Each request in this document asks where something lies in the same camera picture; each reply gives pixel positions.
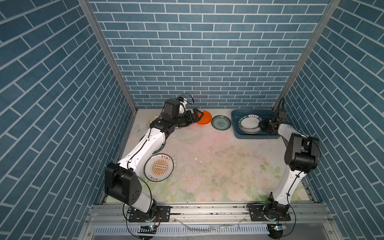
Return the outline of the yellow plate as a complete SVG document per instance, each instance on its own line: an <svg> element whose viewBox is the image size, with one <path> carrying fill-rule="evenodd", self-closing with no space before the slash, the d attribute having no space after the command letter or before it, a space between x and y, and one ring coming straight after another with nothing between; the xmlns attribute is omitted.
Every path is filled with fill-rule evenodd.
<svg viewBox="0 0 384 240"><path fill-rule="evenodd" d="M157 118L158 118L158 116L154 116L154 117L150 118L150 119L149 119L149 125L150 125L153 121L155 121Z"/></svg>

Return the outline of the orange sunburst plate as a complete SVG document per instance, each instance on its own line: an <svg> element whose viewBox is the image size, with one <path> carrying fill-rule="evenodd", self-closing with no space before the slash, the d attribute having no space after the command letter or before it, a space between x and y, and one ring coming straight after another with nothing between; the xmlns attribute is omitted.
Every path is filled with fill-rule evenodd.
<svg viewBox="0 0 384 240"><path fill-rule="evenodd" d="M170 177L174 166L174 161L169 155L156 154L147 160L144 174L151 182L162 182Z"/></svg>

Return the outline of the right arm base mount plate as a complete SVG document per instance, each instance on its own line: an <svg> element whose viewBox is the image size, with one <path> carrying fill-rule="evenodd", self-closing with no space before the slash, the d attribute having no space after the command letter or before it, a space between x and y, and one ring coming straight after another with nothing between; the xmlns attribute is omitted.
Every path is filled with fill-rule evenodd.
<svg viewBox="0 0 384 240"><path fill-rule="evenodd" d="M282 207L266 207L265 205L249 205L247 206L252 222L262 221L291 221L291 216L288 212L289 206L283 205Z"/></svg>

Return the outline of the teal plastic bin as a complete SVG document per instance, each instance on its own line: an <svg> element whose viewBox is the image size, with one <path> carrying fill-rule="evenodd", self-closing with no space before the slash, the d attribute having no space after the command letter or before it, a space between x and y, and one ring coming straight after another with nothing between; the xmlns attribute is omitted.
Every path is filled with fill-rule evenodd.
<svg viewBox="0 0 384 240"><path fill-rule="evenodd" d="M231 119L234 129L235 137L242 140L269 140L269 139L278 139L279 135L267 135L266 133L260 131L258 134L250 135L246 134L240 130L238 127L238 120L241 116L244 115L258 115L263 119L267 117L272 117L275 113L272 110L266 109L245 109L245 110L233 110L231 112Z"/></svg>

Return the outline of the small blue patterned plate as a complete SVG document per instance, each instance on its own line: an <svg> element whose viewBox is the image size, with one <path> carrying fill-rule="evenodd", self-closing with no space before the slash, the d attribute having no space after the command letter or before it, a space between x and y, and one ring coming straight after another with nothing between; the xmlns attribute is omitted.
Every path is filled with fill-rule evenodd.
<svg viewBox="0 0 384 240"><path fill-rule="evenodd" d="M223 115L214 116L211 120L211 124L214 129L219 131L226 131L232 125L231 120Z"/></svg>

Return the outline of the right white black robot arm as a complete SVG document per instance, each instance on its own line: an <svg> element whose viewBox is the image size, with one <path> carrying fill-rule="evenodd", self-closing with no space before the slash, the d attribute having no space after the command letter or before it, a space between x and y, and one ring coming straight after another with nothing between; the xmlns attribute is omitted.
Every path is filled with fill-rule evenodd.
<svg viewBox="0 0 384 240"><path fill-rule="evenodd" d="M314 170L321 158L320 141L297 130L293 124L277 122L272 118L259 123L260 129L267 134L277 134L288 141L284 155L285 170L278 187L270 193L266 201L266 210L287 212L292 194L299 182Z"/></svg>

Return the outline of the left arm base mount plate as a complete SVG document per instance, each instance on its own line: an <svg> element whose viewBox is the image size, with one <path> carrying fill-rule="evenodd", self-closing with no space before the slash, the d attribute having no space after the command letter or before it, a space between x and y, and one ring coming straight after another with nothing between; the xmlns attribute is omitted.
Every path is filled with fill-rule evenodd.
<svg viewBox="0 0 384 240"><path fill-rule="evenodd" d="M170 220L170 206L156 206L151 208L149 213L144 213L133 207L128 211L128 221L130 223L144 223L144 222L160 222L167 223Z"/></svg>

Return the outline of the green rim plate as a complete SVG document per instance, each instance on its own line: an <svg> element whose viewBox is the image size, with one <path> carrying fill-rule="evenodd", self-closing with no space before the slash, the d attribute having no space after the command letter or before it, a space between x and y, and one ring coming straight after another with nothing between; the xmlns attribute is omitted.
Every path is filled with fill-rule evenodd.
<svg viewBox="0 0 384 240"><path fill-rule="evenodd" d="M158 149L158 152L160 152L165 147L165 145L166 145L166 142L163 142L161 147Z"/></svg>
<svg viewBox="0 0 384 240"><path fill-rule="evenodd" d="M244 115L238 120L238 127L246 134L255 135L261 131L259 123L262 118L258 115Z"/></svg>

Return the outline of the aluminium rail frame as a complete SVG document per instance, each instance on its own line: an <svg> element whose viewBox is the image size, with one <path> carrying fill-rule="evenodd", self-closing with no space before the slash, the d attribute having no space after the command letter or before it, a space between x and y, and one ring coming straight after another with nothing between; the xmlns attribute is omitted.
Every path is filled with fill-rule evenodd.
<svg viewBox="0 0 384 240"><path fill-rule="evenodd" d="M249 203L160 203L170 206L169 222L130 223L129 208L94 205L80 233L81 240L340 240L325 204L291 205L291 221L252 222Z"/></svg>

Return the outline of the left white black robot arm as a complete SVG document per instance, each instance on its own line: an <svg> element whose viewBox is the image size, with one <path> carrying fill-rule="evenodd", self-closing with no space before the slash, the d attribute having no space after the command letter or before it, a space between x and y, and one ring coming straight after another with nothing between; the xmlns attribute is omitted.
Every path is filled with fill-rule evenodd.
<svg viewBox="0 0 384 240"><path fill-rule="evenodd" d="M172 134L175 129L188 127L199 122L204 113L198 109L181 113L163 112L151 122L150 128L140 142L116 164L105 168L105 194L146 214L150 219L156 213L156 201L152 195L143 193L144 181L139 178L147 162Z"/></svg>

